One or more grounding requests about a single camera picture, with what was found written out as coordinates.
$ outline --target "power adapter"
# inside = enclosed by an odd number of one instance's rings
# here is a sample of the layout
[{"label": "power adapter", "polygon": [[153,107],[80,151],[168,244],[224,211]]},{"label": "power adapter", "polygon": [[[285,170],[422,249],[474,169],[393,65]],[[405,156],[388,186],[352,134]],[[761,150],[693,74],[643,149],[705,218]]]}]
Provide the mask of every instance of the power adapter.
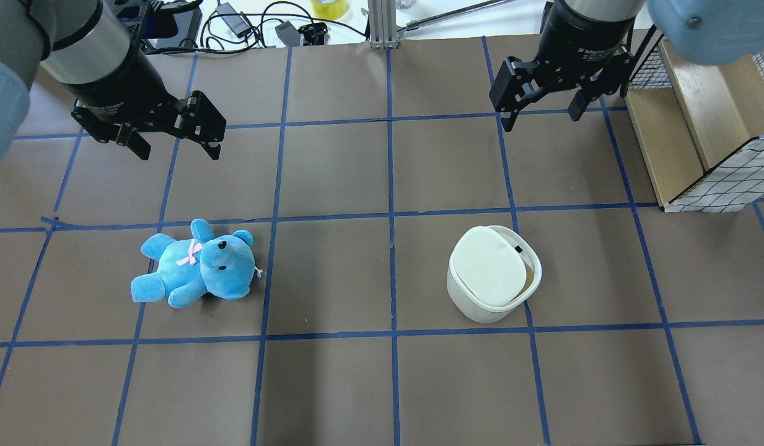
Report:
[{"label": "power adapter", "polygon": [[234,32],[235,36],[243,38],[252,31],[244,18],[238,15],[238,12],[228,2],[218,5],[216,12],[217,14],[235,14],[221,17],[225,24],[228,25],[228,28]]}]

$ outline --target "white container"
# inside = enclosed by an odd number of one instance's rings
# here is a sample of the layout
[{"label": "white container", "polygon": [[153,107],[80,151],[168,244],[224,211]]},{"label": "white container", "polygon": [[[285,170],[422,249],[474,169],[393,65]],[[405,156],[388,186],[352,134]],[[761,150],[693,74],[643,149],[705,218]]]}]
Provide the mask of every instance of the white container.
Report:
[{"label": "white container", "polygon": [[447,293],[473,321],[500,321],[541,283],[541,262],[503,226],[476,226],[459,239],[447,267]]}]

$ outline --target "teddy bear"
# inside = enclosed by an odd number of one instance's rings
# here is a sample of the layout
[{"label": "teddy bear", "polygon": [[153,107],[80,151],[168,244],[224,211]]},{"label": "teddy bear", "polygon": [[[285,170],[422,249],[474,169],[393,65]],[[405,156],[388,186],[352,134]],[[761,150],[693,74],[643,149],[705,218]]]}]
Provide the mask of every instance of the teddy bear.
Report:
[{"label": "teddy bear", "polygon": [[254,276],[260,277],[252,256],[252,234],[246,229],[214,237],[208,221],[192,221],[191,240],[155,234],[142,243],[142,254],[158,262],[158,269],[131,282],[135,302],[167,298],[170,307],[184,308],[205,293],[229,301],[245,297]]}]

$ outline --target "bow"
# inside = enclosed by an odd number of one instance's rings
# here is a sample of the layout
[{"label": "bow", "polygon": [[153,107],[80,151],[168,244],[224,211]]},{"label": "bow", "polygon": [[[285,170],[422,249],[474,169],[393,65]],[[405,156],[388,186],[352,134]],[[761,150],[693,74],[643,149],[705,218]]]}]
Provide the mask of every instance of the bow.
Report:
[{"label": "bow", "polygon": [[176,263],[178,263],[178,266],[183,266],[189,263],[189,265],[194,265],[197,263],[197,259],[195,259],[195,252],[203,251],[203,244],[200,242],[195,243],[195,240],[192,239],[191,243],[189,243],[189,254],[186,257],[183,257],[183,259],[178,260]]}]

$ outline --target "white lid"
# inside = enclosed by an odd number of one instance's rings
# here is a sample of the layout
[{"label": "white lid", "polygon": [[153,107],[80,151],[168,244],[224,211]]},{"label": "white lid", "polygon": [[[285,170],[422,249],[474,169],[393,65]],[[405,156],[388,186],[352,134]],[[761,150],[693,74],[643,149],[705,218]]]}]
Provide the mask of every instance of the white lid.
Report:
[{"label": "white lid", "polygon": [[497,231],[478,226],[467,231],[450,255],[452,274],[478,301],[500,307],[524,288],[527,272],[519,252]]}]

